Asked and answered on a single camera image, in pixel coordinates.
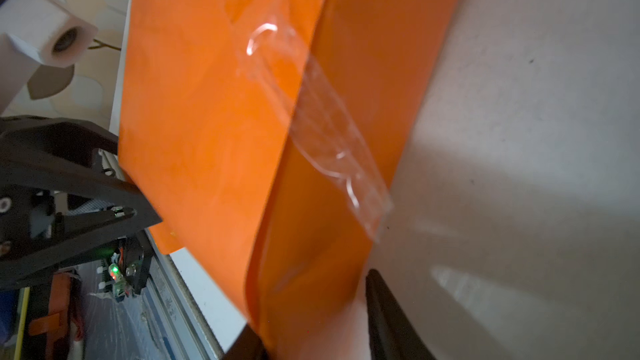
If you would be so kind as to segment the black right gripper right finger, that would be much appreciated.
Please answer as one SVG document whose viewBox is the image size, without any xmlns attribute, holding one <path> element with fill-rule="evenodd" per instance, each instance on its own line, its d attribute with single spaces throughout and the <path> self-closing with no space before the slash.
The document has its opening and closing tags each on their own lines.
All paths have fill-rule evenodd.
<svg viewBox="0 0 640 360">
<path fill-rule="evenodd" d="M 376 269 L 368 271 L 365 294 L 373 360 L 435 360 Z"/>
</svg>

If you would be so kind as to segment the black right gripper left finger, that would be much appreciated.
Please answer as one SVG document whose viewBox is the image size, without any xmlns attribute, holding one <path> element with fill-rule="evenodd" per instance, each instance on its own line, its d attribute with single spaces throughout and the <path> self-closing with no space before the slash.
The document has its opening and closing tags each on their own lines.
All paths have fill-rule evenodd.
<svg viewBox="0 0 640 360">
<path fill-rule="evenodd" d="M 222 360 L 270 360 L 261 338 L 246 324 Z"/>
</svg>

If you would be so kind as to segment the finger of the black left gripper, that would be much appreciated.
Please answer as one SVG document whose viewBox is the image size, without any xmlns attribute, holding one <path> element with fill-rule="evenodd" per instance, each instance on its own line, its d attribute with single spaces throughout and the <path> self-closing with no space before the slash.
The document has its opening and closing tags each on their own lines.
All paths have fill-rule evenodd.
<svg viewBox="0 0 640 360">
<path fill-rule="evenodd" d="M 106 175 L 100 151 L 116 153 L 118 138 L 95 123 L 70 118 L 1 119 L 1 185 L 61 191 L 131 208 L 136 225 L 162 221 L 139 188 Z"/>
<path fill-rule="evenodd" d="M 1 256 L 2 290 L 46 283 L 65 268 L 111 257 L 122 242 L 145 229 L 145 212 L 110 208 L 58 221 L 49 239 L 11 242 Z"/>
</svg>

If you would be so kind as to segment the clear adhesive tape piece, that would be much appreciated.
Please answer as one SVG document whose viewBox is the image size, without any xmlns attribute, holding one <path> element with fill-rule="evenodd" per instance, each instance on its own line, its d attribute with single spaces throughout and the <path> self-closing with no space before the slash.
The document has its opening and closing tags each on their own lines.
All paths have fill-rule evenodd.
<svg viewBox="0 0 640 360">
<path fill-rule="evenodd" d="M 220 0 L 241 72 L 255 82 L 301 155 L 341 193 L 368 238 L 393 207 L 378 165 L 311 53 L 293 0 Z"/>
</svg>

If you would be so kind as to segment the orange wrapping paper sheet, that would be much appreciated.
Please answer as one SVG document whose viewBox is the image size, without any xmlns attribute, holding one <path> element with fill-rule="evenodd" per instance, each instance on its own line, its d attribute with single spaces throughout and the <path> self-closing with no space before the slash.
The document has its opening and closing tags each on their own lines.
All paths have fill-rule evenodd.
<svg viewBox="0 0 640 360">
<path fill-rule="evenodd" d="M 293 0 L 389 189 L 458 0 Z M 275 359 L 366 359 L 374 241 L 243 74 L 220 0 L 132 0 L 119 159 Z"/>
</svg>

